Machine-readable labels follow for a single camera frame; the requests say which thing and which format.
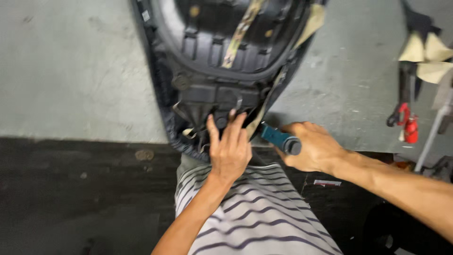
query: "red tool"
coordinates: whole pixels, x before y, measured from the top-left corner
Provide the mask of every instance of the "red tool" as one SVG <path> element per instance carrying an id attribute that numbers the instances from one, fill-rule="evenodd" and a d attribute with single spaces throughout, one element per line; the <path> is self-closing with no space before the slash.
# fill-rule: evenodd
<path id="1" fill-rule="evenodd" d="M 416 143 L 419 139 L 417 119 L 417 115 L 411 116 L 404 126 L 404 141 L 406 143 Z"/>
<path id="2" fill-rule="evenodd" d="M 416 143 L 419 138 L 418 117 L 412 112 L 416 94 L 416 68 L 414 63 L 400 63 L 400 99 L 394 112 L 387 119 L 387 126 L 404 125 L 404 141 Z"/>

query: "concrete floor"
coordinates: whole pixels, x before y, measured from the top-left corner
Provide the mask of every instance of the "concrete floor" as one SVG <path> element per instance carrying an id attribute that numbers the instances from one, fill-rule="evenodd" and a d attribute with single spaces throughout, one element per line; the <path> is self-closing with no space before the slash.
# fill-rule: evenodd
<path id="1" fill-rule="evenodd" d="M 453 41 L 453 2 L 409 0 Z M 126 0 L 0 0 L 0 136 L 166 143 Z M 436 87 L 414 106 L 416 145 L 385 120 L 397 101 L 406 37 L 399 1 L 330 1 L 296 77 L 271 108 L 282 123 L 324 125 L 346 148 L 418 154 Z M 434 154 L 451 154 L 453 128 Z"/>

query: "white striped shirt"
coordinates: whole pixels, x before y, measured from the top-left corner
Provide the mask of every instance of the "white striped shirt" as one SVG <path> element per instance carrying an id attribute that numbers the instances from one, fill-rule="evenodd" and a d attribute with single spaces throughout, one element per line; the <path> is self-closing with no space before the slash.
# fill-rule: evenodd
<path id="1" fill-rule="evenodd" d="M 205 182 L 211 166 L 178 180 L 176 216 Z M 247 167 L 201 228 L 190 255 L 342 254 L 277 163 Z"/>

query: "torn seat cover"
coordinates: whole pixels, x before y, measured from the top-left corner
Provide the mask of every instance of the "torn seat cover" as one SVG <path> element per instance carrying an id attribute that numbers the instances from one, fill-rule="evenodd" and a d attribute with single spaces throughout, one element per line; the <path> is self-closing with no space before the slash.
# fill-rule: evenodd
<path id="1" fill-rule="evenodd" d="M 244 127 L 267 112 L 311 41 L 298 42 L 311 3 L 132 0 L 171 146 L 208 162 L 210 113 L 222 133 L 232 108 Z"/>

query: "right hand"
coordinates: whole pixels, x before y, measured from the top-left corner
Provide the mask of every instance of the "right hand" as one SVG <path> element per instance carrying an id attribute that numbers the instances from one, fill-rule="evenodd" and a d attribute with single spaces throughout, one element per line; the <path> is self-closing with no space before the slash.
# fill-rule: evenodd
<path id="1" fill-rule="evenodd" d="M 302 142 L 302 150 L 296 156 L 287 155 L 275 148 L 289 167 L 305 172 L 319 171 L 332 175 L 335 161 L 347 153 L 327 130 L 319 125 L 310 122 L 292 123 L 284 126 L 282 130 L 297 136 Z"/>

